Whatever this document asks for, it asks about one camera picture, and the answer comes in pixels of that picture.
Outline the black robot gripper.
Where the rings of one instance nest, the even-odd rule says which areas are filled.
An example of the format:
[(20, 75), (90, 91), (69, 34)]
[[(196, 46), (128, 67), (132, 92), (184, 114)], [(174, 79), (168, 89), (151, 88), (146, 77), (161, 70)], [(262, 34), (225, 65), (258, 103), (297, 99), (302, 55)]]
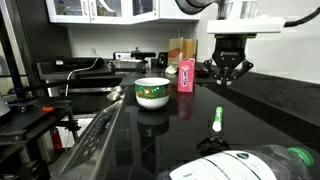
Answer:
[(253, 64), (246, 59), (245, 47), (247, 34), (216, 34), (215, 50), (211, 60), (204, 66), (208, 69), (216, 83), (225, 86), (225, 77), (235, 81), (248, 72)]

